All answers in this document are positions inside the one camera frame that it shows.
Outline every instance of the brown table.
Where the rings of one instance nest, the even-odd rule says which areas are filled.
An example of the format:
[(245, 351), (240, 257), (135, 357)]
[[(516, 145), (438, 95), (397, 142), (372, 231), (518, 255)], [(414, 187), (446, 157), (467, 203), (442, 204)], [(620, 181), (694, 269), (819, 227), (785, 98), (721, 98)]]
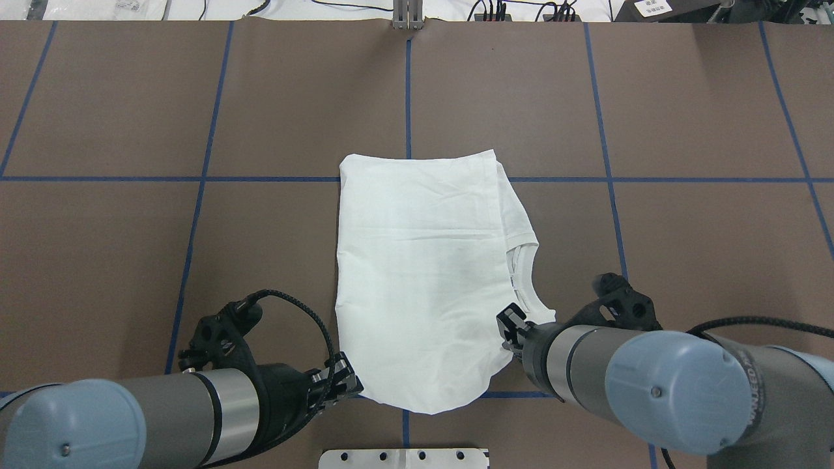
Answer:
[[(667, 329), (834, 326), (830, 27), (20, 22), (0, 43), (0, 390), (171, 371), (200, 316), (260, 288), (335, 330), (350, 153), (494, 148), (562, 315), (611, 270)], [(265, 306), (256, 357), (320, 366), (314, 325)], [(721, 333), (834, 356), (789, 331)], [(532, 391), (509, 366), (438, 416), (348, 401), (237, 467), (399, 446), (488, 447), (496, 468), (654, 466), (625, 430)]]

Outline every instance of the robotic arm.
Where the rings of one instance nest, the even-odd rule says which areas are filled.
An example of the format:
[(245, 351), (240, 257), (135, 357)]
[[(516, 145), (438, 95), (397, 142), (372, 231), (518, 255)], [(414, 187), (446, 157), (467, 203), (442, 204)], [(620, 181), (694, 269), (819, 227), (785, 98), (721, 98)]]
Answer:
[[(324, 370), (257, 365), (244, 340), (257, 305), (278, 296), (316, 321)], [(0, 400), (0, 466), (8, 469), (192, 469), (240, 461), (277, 446), (363, 387), (306, 305), (261, 290), (202, 318), (181, 374), (43, 385)], [(212, 366), (211, 370), (203, 369)]]
[(661, 330), (651, 299), (619, 275), (594, 290), (599, 299), (564, 324), (527, 322), (515, 304), (498, 314), (505, 348), (542, 391), (661, 448), (707, 456), (709, 469), (830, 467), (834, 363)]

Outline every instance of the white label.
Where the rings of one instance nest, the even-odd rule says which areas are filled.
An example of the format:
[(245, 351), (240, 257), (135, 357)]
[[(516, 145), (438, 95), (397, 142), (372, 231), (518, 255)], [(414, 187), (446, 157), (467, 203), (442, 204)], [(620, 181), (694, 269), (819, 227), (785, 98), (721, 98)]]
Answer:
[(653, 17), (655, 15), (662, 15), (672, 11), (672, 7), (666, 0), (642, 0), (642, 2), (634, 2), (637, 11), (643, 15), (643, 18)]
[(141, 7), (142, 3), (139, 0), (116, 0), (116, 8), (122, 8), (122, 10), (137, 12)]

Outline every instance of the silver metal ring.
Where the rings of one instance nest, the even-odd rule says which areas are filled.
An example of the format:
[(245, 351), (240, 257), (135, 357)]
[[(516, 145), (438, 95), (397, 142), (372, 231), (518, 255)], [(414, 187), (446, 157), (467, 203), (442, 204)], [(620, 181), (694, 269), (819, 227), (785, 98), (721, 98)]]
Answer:
[(217, 391), (223, 415), (217, 447), (206, 462), (210, 464), (238, 455), (252, 444), (258, 431), (260, 407), (255, 386), (241, 370), (223, 368), (199, 374), (211, 381)]
[(583, 337), (590, 334), (594, 330), (599, 329), (596, 325), (575, 325), (563, 330), (553, 342), (550, 344), (550, 349), (547, 351), (547, 379), (553, 386), (554, 391), (559, 396), (565, 398), (566, 401), (571, 401), (577, 406), (579, 402), (573, 395), (568, 385), (568, 358), (570, 353), (576, 348), (576, 345)]

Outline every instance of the folded white t-shirt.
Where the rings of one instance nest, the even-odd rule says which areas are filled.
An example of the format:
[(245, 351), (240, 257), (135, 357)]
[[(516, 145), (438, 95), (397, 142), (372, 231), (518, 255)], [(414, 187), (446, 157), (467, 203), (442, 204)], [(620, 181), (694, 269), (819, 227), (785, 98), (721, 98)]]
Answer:
[(435, 414), (486, 391), (512, 354), (495, 316), (553, 320), (538, 248), (492, 150), (458, 159), (346, 157), (339, 202), (339, 345), (363, 396)]

